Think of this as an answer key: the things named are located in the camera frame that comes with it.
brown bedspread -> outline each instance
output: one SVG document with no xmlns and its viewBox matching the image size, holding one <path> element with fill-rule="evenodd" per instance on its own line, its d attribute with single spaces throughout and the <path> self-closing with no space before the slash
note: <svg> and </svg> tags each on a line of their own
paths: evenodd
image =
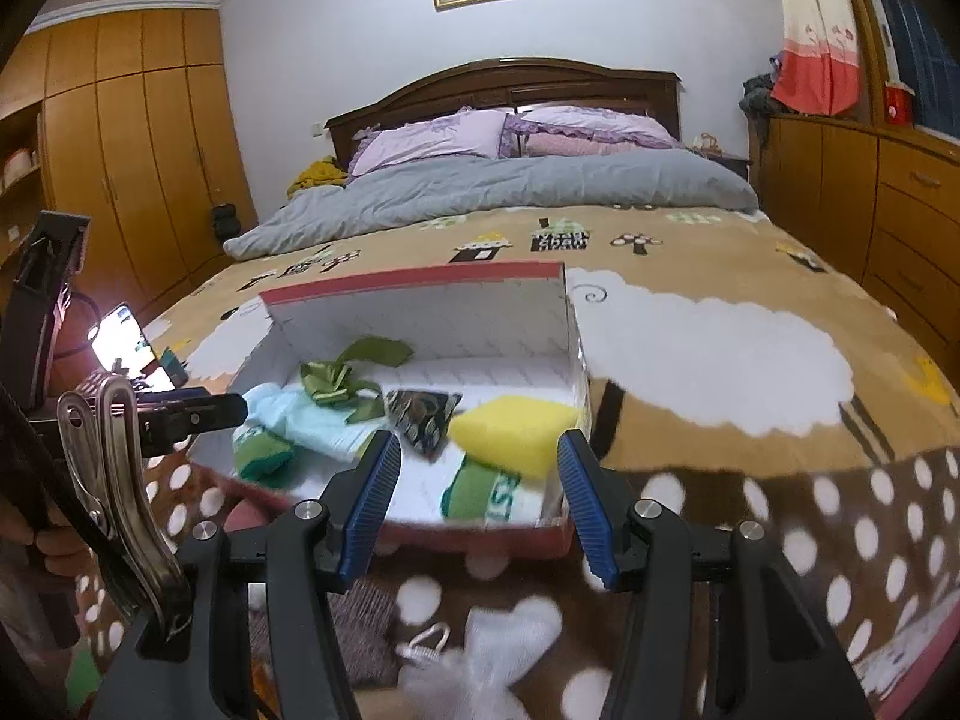
<svg viewBox="0 0 960 720">
<path fill-rule="evenodd" d="M 763 522 L 824 600 L 879 706 L 960 597 L 958 401 L 858 285 L 778 245 L 797 246 L 767 220 L 713 209 L 475 213 L 234 265 L 148 336 L 184 359 L 261 290 L 454 259 L 562 259 L 592 374 L 592 442 L 605 464 L 690 521 Z M 178 455 L 147 471 L 173 541 L 233 503 L 184 462 Z M 520 562 L 381 545 L 371 574 L 405 586 L 398 641 L 443 621 L 461 646 L 474 605 L 550 599 L 563 632 L 515 694 L 535 720 L 596 716 L 625 604 L 598 589 L 577 547 L 558 562 Z M 98 578 L 82 588 L 95 651 L 109 659 L 122 626 L 97 597 Z"/>
</svg>

blue gripper pad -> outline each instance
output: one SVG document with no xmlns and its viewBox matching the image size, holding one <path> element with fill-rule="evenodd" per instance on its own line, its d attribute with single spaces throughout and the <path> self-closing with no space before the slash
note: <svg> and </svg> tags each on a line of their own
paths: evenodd
<svg viewBox="0 0 960 720">
<path fill-rule="evenodd" d="M 368 453 L 371 451 L 376 451 L 374 443 L 364 453 L 363 459 L 353 473 L 363 472 L 366 467 L 370 467 Z M 390 499 L 394 496 L 398 477 L 400 477 L 400 440 L 391 434 L 390 440 L 383 443 L 373 457 L 373 466 L 370 467 L 353 510 L 347 522 L 344 523 L 343 546 L 337 573 L 347 584 L 352 584 L 366 574 L 370 567 L 373 546 L 376 544 L 376 537 L 383 525 L 383 519 L 387 515 Z"/>
<path fill-rule="evenodd" d="M 560 483 L 566 495 L 587 562 L 606 589 L 620 575 L 613 558 L 613 525 L 604 512 L 596 486 L 603 484 L 603 469 L 579 430 L 568 430 L 557 445 Z"/>
</svg>

human hand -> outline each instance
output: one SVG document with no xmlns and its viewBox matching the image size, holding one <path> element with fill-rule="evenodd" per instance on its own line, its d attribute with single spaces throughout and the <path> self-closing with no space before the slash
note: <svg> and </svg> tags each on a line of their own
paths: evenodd
<svg viewBox="0 0 960 720">
<path fill-rule="evenodd" d="M 0 538 L 6 538 L 22 546 L 37 545 L 45 559 L 47 571 L 56 576 L 75 577 L 91 569 L 91 557 L 86 544 L 69 526 L 61 511 L 51 506 L 47 509 L 50 527 L 39 533 L 27 524 L 16 507 L 0 495 Z"/>
</svg>

curtain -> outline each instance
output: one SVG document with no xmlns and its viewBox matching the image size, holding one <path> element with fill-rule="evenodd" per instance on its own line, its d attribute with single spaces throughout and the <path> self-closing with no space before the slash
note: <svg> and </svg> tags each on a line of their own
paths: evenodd
<svg viewBox="0 0 960 720">
<path fill-rule="evenodd" d="M 856 104 L 860 60 L 850 0 L 784 0 L 784 66 L 773 95 L 800 113 Z"/>
</svg>

gray duvet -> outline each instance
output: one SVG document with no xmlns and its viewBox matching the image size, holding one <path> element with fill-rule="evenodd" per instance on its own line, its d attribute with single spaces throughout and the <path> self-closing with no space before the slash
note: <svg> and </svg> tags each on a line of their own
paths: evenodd
<svg viewBox="0 0 960 720">
<path fill-rule="evenodd" d="M 680 148 L 587 157 L 436 157 L 384 167 L 346 189 L 298 191 L 270 220 L 227 241 L 224 251 L 236 260 L 253 260 L 447 215 L 568 205 L 750 212 L 757 210 L 757 195 L 726 167 Z"/>
</svg>

